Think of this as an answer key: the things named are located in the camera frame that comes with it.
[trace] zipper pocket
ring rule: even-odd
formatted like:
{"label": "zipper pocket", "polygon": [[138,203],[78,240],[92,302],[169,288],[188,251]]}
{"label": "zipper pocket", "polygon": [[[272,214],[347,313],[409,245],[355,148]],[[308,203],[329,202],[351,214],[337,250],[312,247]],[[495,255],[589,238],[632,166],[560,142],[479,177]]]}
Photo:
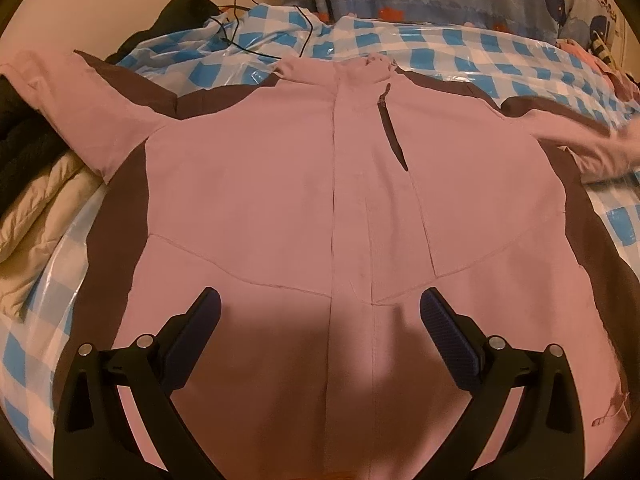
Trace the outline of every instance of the zipper pocket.
{"label": "zipper pocket", "polygon": [[382,121],[382,127],[385,129],[386,138],[389,141],[391,150],[398,159],[398,162],[402,165],[405,171],[409,171],[406,166],[406,160],[404,160],[404,153],[402,152],[402,146],[398,142],[396,137],[396,131],[394,130],[391,117],[389,116],[389,110],[386,108],[386,95],[391,90],[391,83],[386,84],[385,92],[378,98],[378,111],[380,112],[380,120]]}

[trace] pink jacket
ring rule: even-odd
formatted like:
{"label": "pink jacket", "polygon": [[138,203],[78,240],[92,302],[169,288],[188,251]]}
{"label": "pink jacket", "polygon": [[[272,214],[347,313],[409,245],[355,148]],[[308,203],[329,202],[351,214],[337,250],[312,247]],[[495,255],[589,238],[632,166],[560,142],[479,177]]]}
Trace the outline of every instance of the pink jacket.
{"label": "pink jacket", "polygon": [[[429,286],[516,348],[564,347],[588,470],[622,430],[624,410],[591,424],[625,386],[538,140],[599,178],[638,163],[637,124],[508,117],[475,87],[383,56],[286,59],[272,86],[182,121],[127,101],[75,54],[23,53],[0,73],[110,181],[74,316],[99,332],[114,313],[111,340],[128,346],[219,291],[222,320],[172,399],[229,480],[413,478],[468,402],[420,322]],[[129,400],[127,413],[151,458]]]}

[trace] blue checkered bedsheet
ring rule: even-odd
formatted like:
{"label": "blue checkered bedsheet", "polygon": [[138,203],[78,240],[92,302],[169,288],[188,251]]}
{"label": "blue checkered bedsheet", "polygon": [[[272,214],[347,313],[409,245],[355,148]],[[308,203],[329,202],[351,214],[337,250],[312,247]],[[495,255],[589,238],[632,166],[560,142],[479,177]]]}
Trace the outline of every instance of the blue checkered bedsheet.
{"label": "blue checkered bedsheet", "polygon": [[[350,17],[329,27],[311,13],[306,15],[313,31],[304,56],[341,60],[383,52],[406,70],[471,81],[498,104],[514,95],[542,95],[616,127],[640,111],[635,102],[620,102],[580,60],[545,43],[474,28],[393,25]],[[225,24],[230,37],[235,26]],[[241,20],[236,41],[271,56],[297,56],[308,34],[308,23],[297,9],[260,5]],[[120,64],[178,95],[225,84],[258,84],[269,75],[274,59],[227,48],[221,35],[220,26],[210,20],[200,29],[146,41]],[[588,189],[618,251],[638,275],[639,187],[630,174]],[[32,291],[26,322],[0,317],[0,404],[48,471],[52,374],[68,339],[72,301],[86,272],[84,240],[103,196],[101,189],[60,242]]]}

